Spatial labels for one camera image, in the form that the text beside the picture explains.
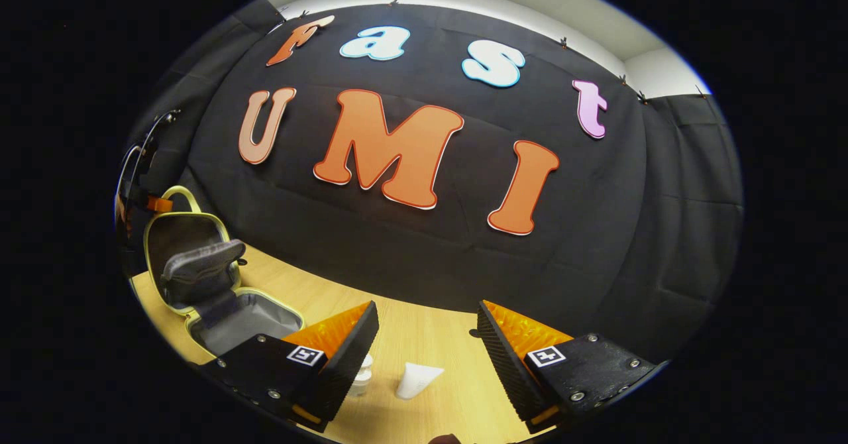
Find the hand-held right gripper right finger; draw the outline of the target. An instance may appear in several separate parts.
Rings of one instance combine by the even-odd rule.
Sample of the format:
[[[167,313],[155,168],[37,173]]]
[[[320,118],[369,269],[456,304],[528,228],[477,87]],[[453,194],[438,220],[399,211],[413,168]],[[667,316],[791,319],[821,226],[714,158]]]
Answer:
[[[599,333],[572,337],[488,300],[479,302],[476,330],[532,434],[574,427],[666,368],[666,362],[642,359]]]

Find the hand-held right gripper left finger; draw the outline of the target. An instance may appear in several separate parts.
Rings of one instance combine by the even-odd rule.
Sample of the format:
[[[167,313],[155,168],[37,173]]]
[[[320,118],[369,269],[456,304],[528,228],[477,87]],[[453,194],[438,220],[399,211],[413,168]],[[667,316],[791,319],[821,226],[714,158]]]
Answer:
[[[373,300],[283,339],[257,333],[199,371],[276,419],[324,432],[379,330]]]

